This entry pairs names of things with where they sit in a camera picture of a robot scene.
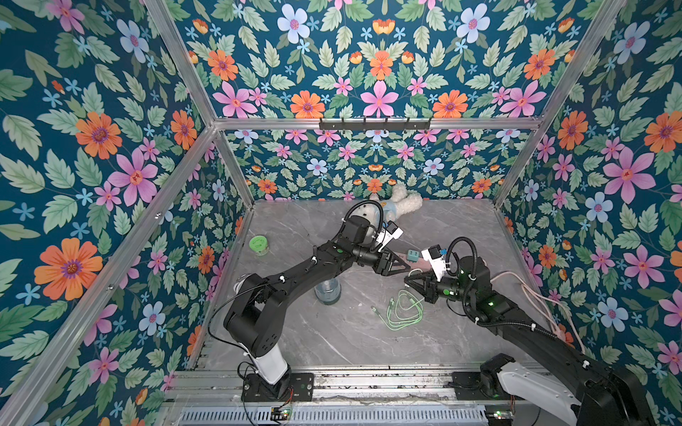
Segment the teal USB charger plug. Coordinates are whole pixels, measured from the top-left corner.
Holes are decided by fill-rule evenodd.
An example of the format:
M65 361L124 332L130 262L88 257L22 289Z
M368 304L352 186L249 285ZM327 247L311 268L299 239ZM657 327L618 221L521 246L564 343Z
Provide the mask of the teal USB charger plug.
M408 262L416 263L420 259L420 253L416 250L409 250L406 255Z

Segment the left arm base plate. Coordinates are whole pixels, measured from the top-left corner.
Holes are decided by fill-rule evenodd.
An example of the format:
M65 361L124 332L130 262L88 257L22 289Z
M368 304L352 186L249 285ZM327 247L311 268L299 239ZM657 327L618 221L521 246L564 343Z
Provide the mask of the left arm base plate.
M276 384L266 382L256 373L247 374L241 400L244 402L310 402L313 399L312 373L287 373Z

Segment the black wall hook rail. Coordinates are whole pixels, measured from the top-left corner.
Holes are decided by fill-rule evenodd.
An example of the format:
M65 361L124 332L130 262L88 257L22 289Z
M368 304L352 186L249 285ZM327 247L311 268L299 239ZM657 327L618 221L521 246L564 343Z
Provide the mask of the black wall hook rail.
M351 118L320 119L320 130L330 131L423 131L429 130L431 119L412 118Z

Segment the white teddy bear toy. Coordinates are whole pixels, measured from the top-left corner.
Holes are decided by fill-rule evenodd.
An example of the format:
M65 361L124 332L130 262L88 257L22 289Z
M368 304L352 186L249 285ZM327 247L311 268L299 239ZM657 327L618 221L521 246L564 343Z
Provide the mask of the white teddy bear toy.
M401 216L416 212L423 205L422 196L408 191L403 184L396 184L393 187L392 196L389 199L380 199L375 193L369 198L382 206L385 222L397 222ZM371 225L377 225L380 219L378 208L371 203L363 204L352 215L366 218Z

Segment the pink power strip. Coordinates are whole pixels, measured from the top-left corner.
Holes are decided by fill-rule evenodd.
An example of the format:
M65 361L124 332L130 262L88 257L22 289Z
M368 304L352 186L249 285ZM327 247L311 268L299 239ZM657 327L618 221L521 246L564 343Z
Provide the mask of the pink power strip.
M431 270L431 269L432 269L432 266L431 266L430 262L422 257L422 253L421 253L421 252L419 252L419 253L420 253L420 259L419 259L419 261L417 261L416 263L412 263L412 262L408 262L408 261L407 261L407 262L405 262L405 263L407 263L407 264L410 265L410 269L411 269L411 270L414 270L414 269L421 269L423 272L424 272L424 271Z

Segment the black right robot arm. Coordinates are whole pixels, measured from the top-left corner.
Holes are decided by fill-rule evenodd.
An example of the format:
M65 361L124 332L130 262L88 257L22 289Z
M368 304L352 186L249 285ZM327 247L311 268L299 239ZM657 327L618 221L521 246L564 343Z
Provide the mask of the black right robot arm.
M456 238L446 252L432 246L423 256L430 270L410 273L404 281L426 303L441 298L460 303L469 321L522 349L547 372L540 375L499 354L481 366L483 392L525 399L567 425L655 424L637 376L588 356L497 292L472 240Z

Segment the white alarm clock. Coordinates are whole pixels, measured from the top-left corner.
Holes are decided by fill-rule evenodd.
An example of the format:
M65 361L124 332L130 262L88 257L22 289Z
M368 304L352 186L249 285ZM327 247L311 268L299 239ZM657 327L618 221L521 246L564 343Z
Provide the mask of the white alarm clock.
M245 273L239 277L237 282L234 284L234 292L237 294L243 287L244 282L250 277L250 273Z

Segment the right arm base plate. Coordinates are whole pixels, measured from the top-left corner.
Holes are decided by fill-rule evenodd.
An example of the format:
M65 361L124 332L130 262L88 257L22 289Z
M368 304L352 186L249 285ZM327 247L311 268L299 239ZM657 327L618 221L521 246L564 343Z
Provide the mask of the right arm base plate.
M488 372L454 372L448 387L454 389L458 397L500 398L497 380Z

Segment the green round container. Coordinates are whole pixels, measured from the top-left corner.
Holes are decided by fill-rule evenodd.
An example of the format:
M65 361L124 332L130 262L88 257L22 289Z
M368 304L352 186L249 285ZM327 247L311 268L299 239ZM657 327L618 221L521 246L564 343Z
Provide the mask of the green round container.
M249 241L249 248L257 256L263 257L269 252L269 242L264 235L255 235Z

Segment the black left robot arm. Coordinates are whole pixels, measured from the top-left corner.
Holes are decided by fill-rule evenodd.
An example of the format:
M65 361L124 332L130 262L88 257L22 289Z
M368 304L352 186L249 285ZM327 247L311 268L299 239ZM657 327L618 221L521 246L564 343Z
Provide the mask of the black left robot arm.
M339 231L315 248L309 259L281 273L268 277L252 273L242 280L223 328L247 352L263 383L277 390L289 385L291 367L279 347L289 306L356 264L381 276L408 272L407 263L387 248L402 234L392 221L371 225L364 216L347 216Z

